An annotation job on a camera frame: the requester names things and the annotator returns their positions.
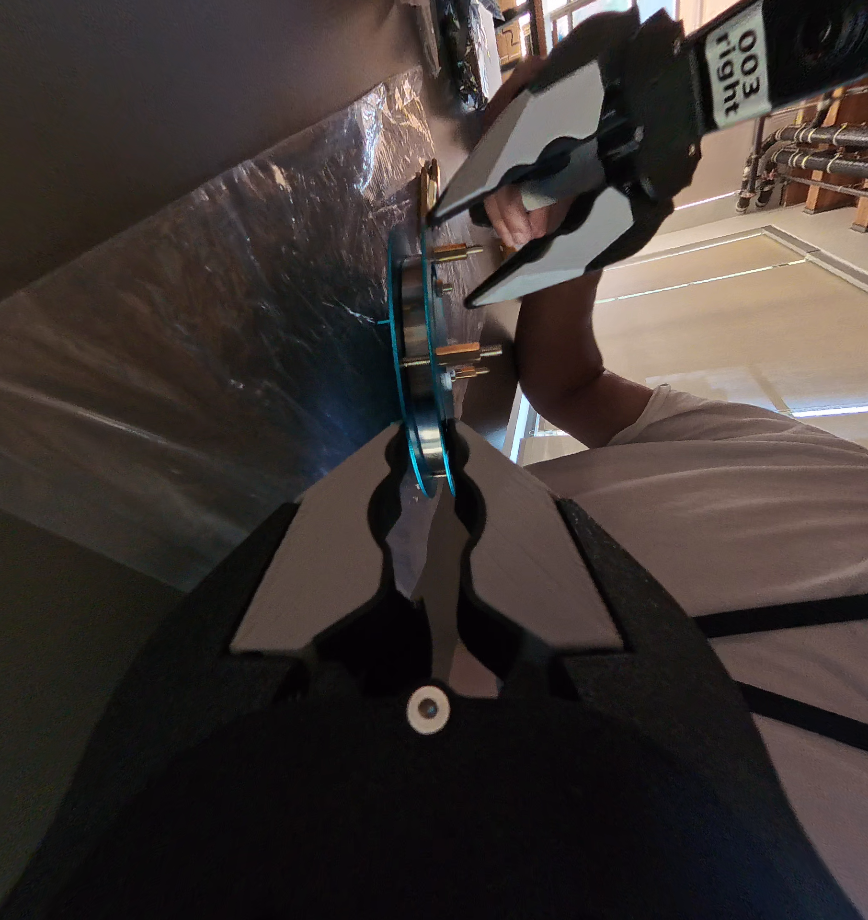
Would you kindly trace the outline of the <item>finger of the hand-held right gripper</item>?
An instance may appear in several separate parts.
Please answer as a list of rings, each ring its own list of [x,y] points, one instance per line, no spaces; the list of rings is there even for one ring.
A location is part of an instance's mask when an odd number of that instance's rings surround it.
[[[614,188],[581,196],[568,217],[569,224],[532,240],[507,259],[466,296],[465,307],[475,309],[520,299],[576,279],[634,224],[629,198]]]
[[[601,65],[585,63],[538,89],[520,90],[483,133],[428,214],[441,224],[497,189],[534,178],[541,167],[589,141],[601,120]]]

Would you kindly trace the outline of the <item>silver antistatic bag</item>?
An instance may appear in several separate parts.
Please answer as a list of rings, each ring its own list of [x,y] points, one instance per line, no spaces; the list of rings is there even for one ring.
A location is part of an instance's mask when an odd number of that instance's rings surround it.
[[[437,1],[438,27],[451,86],[464,114],[482,112],[502,85],[497,1]]]

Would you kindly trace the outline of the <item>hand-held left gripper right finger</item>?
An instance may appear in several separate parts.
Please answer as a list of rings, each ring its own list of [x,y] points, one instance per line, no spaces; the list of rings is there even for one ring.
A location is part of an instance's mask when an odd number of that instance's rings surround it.
[[[463,421],[451,437],[474,600],[552,649],[624,650],[554,493]]]

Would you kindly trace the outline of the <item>grey desk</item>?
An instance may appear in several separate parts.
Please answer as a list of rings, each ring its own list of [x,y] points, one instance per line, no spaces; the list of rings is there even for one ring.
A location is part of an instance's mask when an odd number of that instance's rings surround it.
[[[430,75],[418,14],[405,2],[0,2],[0,302],[417,66],[449,177],[477,118],[446,64]],[[273,512],[179,590],[0,510],[0,906],[129,664]]]

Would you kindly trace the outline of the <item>person's right hand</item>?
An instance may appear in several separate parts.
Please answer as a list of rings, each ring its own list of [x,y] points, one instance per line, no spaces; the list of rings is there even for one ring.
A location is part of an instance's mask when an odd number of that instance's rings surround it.
[[[491,128],[520,89],[539,75],[545,63],[544,57],[530,56],[517,64],[483,113],[483,132]],[[505,246],[520,249],[533,239],[554,232],[564,222],[575,199],[568,197],[541,209],[528,211],[522,202],[520,189],[508,186],[488,196],[484,201],[484,207],[488,221]]]

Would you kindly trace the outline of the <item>person's right forearm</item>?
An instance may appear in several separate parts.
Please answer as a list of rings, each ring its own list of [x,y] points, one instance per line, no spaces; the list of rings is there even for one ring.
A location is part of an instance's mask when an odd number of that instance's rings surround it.
[[[521,392],[532,408],[590,449],[643,414],[653,395],[605,367],[593,328],[602,271],[525,295],[514,333]]]

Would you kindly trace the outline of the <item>large clear plastic bag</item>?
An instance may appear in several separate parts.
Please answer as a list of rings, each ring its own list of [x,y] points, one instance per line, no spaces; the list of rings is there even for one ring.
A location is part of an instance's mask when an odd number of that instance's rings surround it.
[[[402,413],[419,66],[0,302],[0,510],[179,590]]]

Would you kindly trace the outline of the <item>blue round metal base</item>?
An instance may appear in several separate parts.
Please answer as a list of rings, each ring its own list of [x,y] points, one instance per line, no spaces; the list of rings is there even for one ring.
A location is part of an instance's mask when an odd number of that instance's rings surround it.
[[[483,251],[473,243],[436,245],[427,229],[414,237],[397,227],[387,241],[386,323],[395,384],[409,463],[428,498],[441,484],[456,492],[449,439],[453,386],[487,374],[484,362],[503,351],[500,344],[449,341],[443,301],[452,285],[440,279],[439,270]]]

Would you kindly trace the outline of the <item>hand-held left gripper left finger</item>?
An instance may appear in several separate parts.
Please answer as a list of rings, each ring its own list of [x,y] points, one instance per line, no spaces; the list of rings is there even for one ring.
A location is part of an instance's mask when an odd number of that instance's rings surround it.
[[[307,489],[230,644],[296,654],[368,604],[393,574],[405,432],[394,423]]]

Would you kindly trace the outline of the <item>black ceiling pipe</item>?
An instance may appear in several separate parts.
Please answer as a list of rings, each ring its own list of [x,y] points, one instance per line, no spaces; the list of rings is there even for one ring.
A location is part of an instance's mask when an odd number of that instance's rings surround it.
[[[849,148],[821,149],[796,144],[774,144],[760,156],[751,156],[741,179],[737,208],[765,208],[778,193],[791,206],[795,199],[786,187],[798,190],[802,201],[813,192],[809,213],[822,213],[865,202],[868,208],[868,152]],[[868,218],[863,219],[868,226]]]
[[[769,148],[777,143],[825,144],[868,149],[868,126],[790,124],[768,135],[762,146]]]

